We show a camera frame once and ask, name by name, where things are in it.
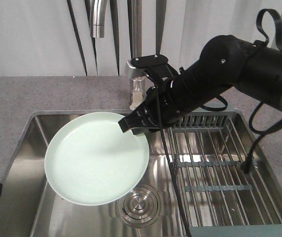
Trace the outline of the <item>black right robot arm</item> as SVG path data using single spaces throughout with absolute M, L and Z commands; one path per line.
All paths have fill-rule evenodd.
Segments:
M 282 112 L 282 52 L 221 35 L 211 39 L 192 66 L 177 72 L 164 55 L 133 58 L 135 76 L 148 76 L 155 87 L 119 121 L 135 134 L 168 128 L 231 87 Z

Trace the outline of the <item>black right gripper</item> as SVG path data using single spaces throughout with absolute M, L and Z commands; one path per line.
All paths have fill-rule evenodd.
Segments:
M 147 74 L 154 86 L 146 92 L 146 99 L 118 124 L 123 133 L 131 131 L 134 135 L 153 133 L 171 127 L 180 118 L 188 114 L 188 95 L 185 89 L 177 89 L 180 80 L 163 80 L 157 74 Z

